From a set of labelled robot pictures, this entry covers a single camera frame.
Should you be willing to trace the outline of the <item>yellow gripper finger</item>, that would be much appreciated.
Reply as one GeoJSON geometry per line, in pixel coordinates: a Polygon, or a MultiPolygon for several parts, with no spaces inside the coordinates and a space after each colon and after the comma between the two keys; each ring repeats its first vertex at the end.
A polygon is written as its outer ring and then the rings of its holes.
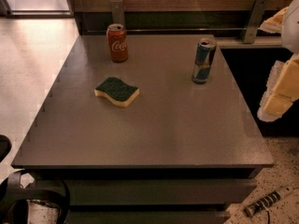
{"type": "Polygon", "coordinates": [[[272,66],[257,117],[265,122],[280,119],[298,99],[299,55],[293,54],[287,62],[275,61],[272,66]]]}
{"type": "Polygon", "coordinates": [[[282,34],[288,7],[284,7],[274,16],[262,22],[259,29],[269,34],[282,34]]]}

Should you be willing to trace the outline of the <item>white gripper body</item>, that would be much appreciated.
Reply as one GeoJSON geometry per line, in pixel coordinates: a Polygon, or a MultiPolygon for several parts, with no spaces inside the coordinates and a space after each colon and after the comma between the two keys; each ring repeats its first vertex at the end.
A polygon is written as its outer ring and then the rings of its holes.
{"type": "Polygon", "coordinates": [[[299,52],[299,0],[292,0],[284,14],[281,41],[283,48],[299,52]]]}

